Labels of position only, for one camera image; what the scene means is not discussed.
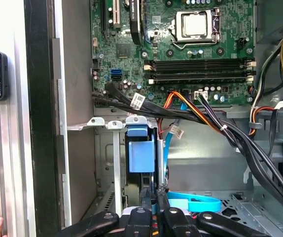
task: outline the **green circuit board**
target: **green circuit board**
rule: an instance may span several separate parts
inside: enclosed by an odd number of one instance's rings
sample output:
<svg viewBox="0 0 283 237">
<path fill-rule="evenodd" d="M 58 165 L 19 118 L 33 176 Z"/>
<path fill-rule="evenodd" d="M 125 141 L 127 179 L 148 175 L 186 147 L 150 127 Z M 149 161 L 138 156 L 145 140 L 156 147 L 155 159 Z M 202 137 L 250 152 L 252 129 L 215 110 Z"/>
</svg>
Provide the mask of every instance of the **green circuit board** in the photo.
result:
<svg viewBox="0 0 283 237">
<path fill-rule="evenodd" d="M 112 12 L 103 13 L 102 8 L 112 8 L 113 0 L 91 0 L 91 31 L 93 69 L 93 88 L 103 93 L 105 84 L 112 81 L 111 69 L 123 72 L 121 81 L 117 80 L 118 88 L 132 98 L 135 92 L 144 95 L 156 104 L 163 105 L 170 91 L 186 91 L 193 94 L 200 89 L 207 89 L 208 101 L 211 105 L 229 106 L 232 104 L 249 104 L 252 80 L 233 83 L 206 82 L 200 84 L 176 83 L 153 85 L 148 83 L 144 71 L 145 60 L 200 60 L 200 59 L 253 59 L 254 27 L 253 0 L 194 0 L 188 4 L 186 0 L 144 0 L 144 31 L 143 45 L 135 45 L 130 34 L 130 11 L 125 5 L 127 0 L 119 0 L 120 26 L 109 23 L 113 19 Z M 168 30 L 176 13 L 189 10 L 220 10 L 220 40 L 214 45 L 190 45 L 183 50 L 172 45 L 173 36 Z M 247 39 L 243 48 L 239 48 L 238 40 Z"/>
</svg>

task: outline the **white cable tie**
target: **white cable tie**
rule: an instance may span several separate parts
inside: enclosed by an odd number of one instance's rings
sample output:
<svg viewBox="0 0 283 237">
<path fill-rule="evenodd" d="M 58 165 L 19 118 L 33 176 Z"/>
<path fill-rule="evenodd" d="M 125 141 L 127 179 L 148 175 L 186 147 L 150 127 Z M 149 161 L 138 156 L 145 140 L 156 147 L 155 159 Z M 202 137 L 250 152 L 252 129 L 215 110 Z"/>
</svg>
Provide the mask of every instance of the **white cable tie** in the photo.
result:
<svg viewBox="0 0 283 237">
<path fill-rule="evenodd" d="M 223 127 L 220 128 L 220 131 L 223 131 L 226 128 L 228 128 L 227 125 L 224 125 Z"/>
</svg>

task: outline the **motherboard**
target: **motherboard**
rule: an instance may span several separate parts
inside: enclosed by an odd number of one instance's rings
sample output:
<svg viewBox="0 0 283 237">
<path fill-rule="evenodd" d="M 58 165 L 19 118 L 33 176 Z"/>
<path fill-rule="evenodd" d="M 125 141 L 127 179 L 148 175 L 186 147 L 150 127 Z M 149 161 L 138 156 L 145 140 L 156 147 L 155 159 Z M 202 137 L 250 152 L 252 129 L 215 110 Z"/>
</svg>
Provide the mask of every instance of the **motherboard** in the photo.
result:
<svg viewBox="0 0 283 237">
<path fill-rule="evenodd" d="M 253 11 L 254 0 L 91 0 L 94 91 L 108 96 L 112 81 L 158 105 L 171 91 L 252 102 Z"/>
</svg>

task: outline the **blue sata port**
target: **blue sata port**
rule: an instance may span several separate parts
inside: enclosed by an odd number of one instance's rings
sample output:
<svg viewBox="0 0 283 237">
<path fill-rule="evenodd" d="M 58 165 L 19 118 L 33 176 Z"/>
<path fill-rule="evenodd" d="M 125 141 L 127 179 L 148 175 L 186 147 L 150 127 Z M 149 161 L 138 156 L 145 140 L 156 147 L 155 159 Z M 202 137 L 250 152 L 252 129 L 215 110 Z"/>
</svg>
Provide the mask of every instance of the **blue sata port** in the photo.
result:
<svg viewBox="0 0 283 237">
<path fill-rule="evenodd" d="M 111 76 L 121 76 L 123 75 L 122 69 L 111 69 Z"/>
</svg>

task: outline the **ram slot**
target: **ram slot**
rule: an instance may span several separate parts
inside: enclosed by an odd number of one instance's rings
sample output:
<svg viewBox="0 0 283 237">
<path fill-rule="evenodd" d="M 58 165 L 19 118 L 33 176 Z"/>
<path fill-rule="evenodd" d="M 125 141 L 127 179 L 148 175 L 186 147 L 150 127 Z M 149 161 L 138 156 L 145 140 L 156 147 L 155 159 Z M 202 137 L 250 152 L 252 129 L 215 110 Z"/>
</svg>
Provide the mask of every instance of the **ram slot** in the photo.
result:
<svg viewBox="0 0 283 237">
<path fill-rule="evenodd" d="M 245 82 L 249 75 L 244 73 L 195 73 L 195 74 L 149 74 L 149 84 L 199 84 Z"/>
<path fill-rule="evenodd" d="M 241 70 L 247 66 L 247 60 L 188 60 L 188 61 L 146 61 L 155 72 L 223 71 Z"/>
<path fill-rule="evenodd" d="M 113 23 L 115 28 L 121 28 L 120 0 L 113 0 Z"/>
<path fill-rule="evenodd" d="M 107 38 L 107 0 L 101 1 L 101 32 Z"/>
</svg>

